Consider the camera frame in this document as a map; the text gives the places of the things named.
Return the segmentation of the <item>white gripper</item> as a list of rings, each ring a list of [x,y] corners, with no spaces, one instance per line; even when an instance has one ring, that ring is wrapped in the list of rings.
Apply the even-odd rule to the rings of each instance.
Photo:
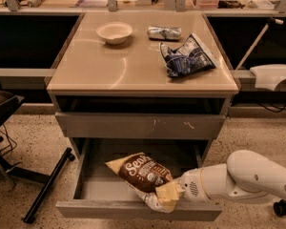
[[[208,198],[201,181],[201,169],[192,169],[185,172],[178,182],[170,181],[155,188],[156,196],[163,209],[171,213],[181,196],[191,202],[206,202]]]

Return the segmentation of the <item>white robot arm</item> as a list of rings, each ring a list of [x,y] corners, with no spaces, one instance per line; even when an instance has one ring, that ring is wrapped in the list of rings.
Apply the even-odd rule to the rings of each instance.
[[[286,216],[286,168],[249,150],[231,153],[227,161],[195,168],[156,188],[160,204],[173,209],[181,198],[197,203],[225,198],[240,203],[267,203],[274,197],[278,216]]]

